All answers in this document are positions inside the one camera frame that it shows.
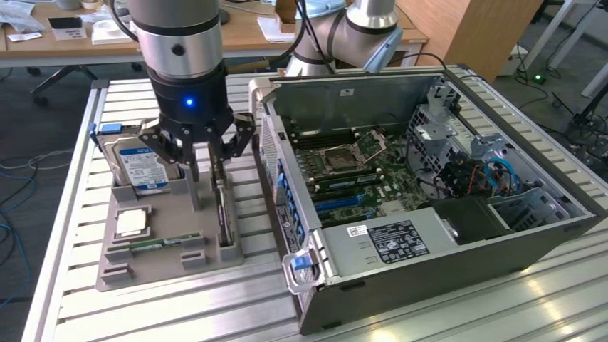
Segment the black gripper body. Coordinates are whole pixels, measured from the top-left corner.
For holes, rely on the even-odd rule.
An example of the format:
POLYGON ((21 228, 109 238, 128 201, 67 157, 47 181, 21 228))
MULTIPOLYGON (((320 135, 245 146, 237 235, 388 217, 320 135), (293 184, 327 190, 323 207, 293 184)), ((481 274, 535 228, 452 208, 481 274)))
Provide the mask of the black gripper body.
POLYGON ((160 109, 160 126, 184 137, 189 130, 193 142, 217 141, 233 124, 233 110, 227 97, 227 66, 221 63, 196 78, 165 78, 147 70, 160 109))

